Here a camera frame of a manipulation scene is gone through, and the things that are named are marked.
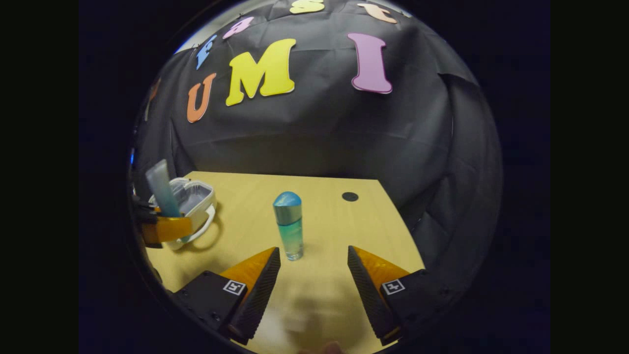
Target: yellow table surface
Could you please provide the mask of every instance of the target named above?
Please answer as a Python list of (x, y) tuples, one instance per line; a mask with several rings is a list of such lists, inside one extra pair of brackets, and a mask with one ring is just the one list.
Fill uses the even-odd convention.
[[(347, 267), (347, 246), (374, 253), (411, 273), (424, 268), (420, 254), (391, 199), (377, 180), (189, 173), (214, 187), (218, 208), (209, 229), (173, 251), (148, 248), (164, 287), (176, 292), (204, 270), (221, 273), (269, 247), (280, 247), (282, 266), (252, 340), (257, 353), (319, 350), (337, 340), (348, 354), (374, 353), (376, 338)], [(289, 261), (272, 203), (284, 191), (303, 206), (304, 256)], [(341, 195), (351, 191), (355, 202)]]

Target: clear plastic bottle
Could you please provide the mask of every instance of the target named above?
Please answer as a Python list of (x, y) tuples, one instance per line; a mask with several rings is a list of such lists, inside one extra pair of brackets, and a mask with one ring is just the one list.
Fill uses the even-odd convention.
[(296, 261), (304, 254), (301, 199), (295, 193), (285, 191), (277, 196), (273, 202), (273, 209), (286, 258)]

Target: yellow letter m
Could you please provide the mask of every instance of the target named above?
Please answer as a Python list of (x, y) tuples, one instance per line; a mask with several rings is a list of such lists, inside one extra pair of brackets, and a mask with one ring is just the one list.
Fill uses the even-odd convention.
[(240, 92), (240, 82), (245, 87), (247, 96), (253, 98), (264, 75), (264, 84), (260, 88), (262, 96), (288, 93), (294, 90), (295, 82), (288, 74), (288, 57), (295, 39), (287, 38), (271, 43), (264, 51), (259, 62), (255, 62), (249, 52), (244, 52), (231, 60), (230, 95), (225, 100), (228, 106), (242, 102), (245, 95)]

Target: black cloth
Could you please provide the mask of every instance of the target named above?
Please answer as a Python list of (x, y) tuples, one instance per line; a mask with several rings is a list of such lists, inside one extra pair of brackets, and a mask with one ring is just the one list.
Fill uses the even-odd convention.
[[(331, 0), (322, 11), (291, 14), (292, 2), (259, 7), (222, 28), (198, 70), (202, 46), (164, 66), (148, 120), (141, 117), (138, 126), (138, 194), (150, 196), (144, 174), (161, 159), (171, 178), (198, 170), (377, 179), (426, 267), (453, 288), (466, 288), (491, 242), (502, 189), (498, 136), (474, 76), (416, 18), (390, 9), (398, 21), (391, 24), (356, 6), (361, 1)], [(246, 30), (222, 39), (248, 16), (254, 20)], [(385, 41), (390, 94), (352, 86), (357, 55), (350, 32)], [(258, 61), (285, 38), (296, 40), (289, 57), (294, 91), (245, 94), (226, 106), (232, 58), (250, 52)], [(190, 123), (188, 91), (214, 72), (207, 112)]]

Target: foam letter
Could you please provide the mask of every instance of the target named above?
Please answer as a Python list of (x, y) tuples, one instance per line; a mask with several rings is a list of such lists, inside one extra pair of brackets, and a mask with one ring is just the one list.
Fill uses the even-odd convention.
[(314, 13), (325, 8), (323, 0), (297, 0), (291, 5), (291, 13)]
[(188, 122), (194, 123), (203, 117), (203, 114), (208, 109), (209, 105), (209, 90), (212, 89), (212, 80), (216, 77), (216, 73), (210, 74), (208, 77), (203, 80), (203, 98), (201, 99), (201, 106), (198, 110), (194, 109), (194, 104), (196, 103), (196, 95), (201, 84), (194, 85), (190, 91), (188, 91)]
[(208, 40), (207, 43), (201, 48), (199, 53), (197, 54), (197, 70), (199, 70), (199, 66), (203, 64), (205, 58), (208, 57), (209, 50), (212, 49), (212, 41), (216, 38), (216, 35), (213, 35), (212, 38)]
[(360, 6), (361, 8), (365, 8), (365, 10), (367, 10), (367, 13), (373, 18), (377, 18), (378, 20), (388, 22), (388, 23), (398, 22), (396, 19), (390, 18), (387, 15), (385, 15), (385, 13), (390, 13), (389, 10), (381, 9), (378, 7), (378, 5), (374, 5), (374, 4), (357, 4), (357, 5)]
[(358, 75), (352, 85), (362, 91), (390, 93), (393, 88), (384, 76), (382, 47), (386, 45), (380, 38), (363, 33), (348, 33), (347, 37), (356, 45)]
[(260, 88), (262, 96), (288, 93), (294, 90), (295, 82), (288, 73), (288, 57), (295, 39), (287, 38), (271, 43), (257, 63), (249, 52), (244, 52), (230, 61), (230, 95), (225, 100), (228, 106), (242, 102), (245, 95), (240, 92), (240, 82), (245, 87), (247, 96), (253, 98), (260, 80), (264, 75), (264, 84)]
[(230, 38), (232, 35), (235, 35), (236, 33), (240, 33), (246, 30), (247, 27), (249, 27), (249, 24), (251, 23), (251, 21), (253, 21), (253, 17), (248, 17), (238, 22), (237, 24), (233, 25), (230, 28), (230, 30), (227, 31), (227, 33), (225, 33), (225, 35), (223, 36), (223, 39)]

